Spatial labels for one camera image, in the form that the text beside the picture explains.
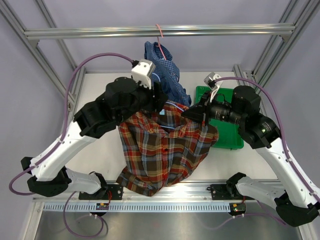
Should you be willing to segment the light blue wire hanger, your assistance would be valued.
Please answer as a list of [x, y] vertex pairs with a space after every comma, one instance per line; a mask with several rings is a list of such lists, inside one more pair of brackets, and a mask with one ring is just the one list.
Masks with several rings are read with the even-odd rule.
[[163, 129], [174, 130], [189, 123], [189, 120], [182, 116], [188, 109], [188, 106], [167, 101], [160, 112], [152, 114], [151, 119]]

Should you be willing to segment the blue checked shirt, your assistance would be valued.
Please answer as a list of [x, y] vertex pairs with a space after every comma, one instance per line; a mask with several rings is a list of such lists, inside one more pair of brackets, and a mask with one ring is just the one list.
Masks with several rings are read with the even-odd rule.
[[168, 99], [189, 107], [192, 103], [191, 97], [180, 84], [180, 70], [173, 62], [173, 56], [169, 50], [157, 42], [146, 41], [144, 58], [155, 65], [152, 80], [160, 82], [162, 91], [168, 96]]

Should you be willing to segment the brown red plaid shirt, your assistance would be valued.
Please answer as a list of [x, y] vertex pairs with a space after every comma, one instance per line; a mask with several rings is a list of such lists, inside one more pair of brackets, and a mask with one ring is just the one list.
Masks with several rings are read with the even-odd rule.
[[118, 126], [126, 165], [116, 182], [147, 197], [187, 179], [219, 139], [216, 127], [190, 119], [164, 129], [152, 120], [153, 113], [137, 112]]

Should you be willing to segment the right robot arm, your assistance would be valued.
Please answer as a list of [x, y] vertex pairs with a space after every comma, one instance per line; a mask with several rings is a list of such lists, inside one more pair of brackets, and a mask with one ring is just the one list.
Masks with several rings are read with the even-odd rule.
[[260, 102], [261, 97], [250, 86], [234, 88], [231, 102], [219, 102], [213, 92], [207, 91], [182, 116], [205, 125], [211, 119], [236, 125], [243, 141], [264, 158], [284, 187], [263, 184], [238, 172], [226, 181], [229, 197], [261, 202], [292, 227], [308, 224], [320, 215], [314, 191], [317, 187], [310, 184], [295, 158], [286, 156], [284, 135], [271, 118], [260, 113]]

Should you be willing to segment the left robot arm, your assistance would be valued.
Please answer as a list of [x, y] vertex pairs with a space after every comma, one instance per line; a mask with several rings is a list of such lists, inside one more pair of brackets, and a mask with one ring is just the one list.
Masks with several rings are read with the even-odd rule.
[[107, 195], [108, 184], [102, 174], [85, 174], [66, 168], [66, 164], [82, 149], [113, 131], [135, 113], [160, 112], [168, 100], [160, 83], [150, 88], [140, 81], [119, 77], [108, 83], [105, 92], [86, 103], [73, 117], [58, 140], [39, 156], [24, 157], [21, 165], [31, 177], [29, 191], [44, 197], [64, 192], [83, 192], [100, 200]]

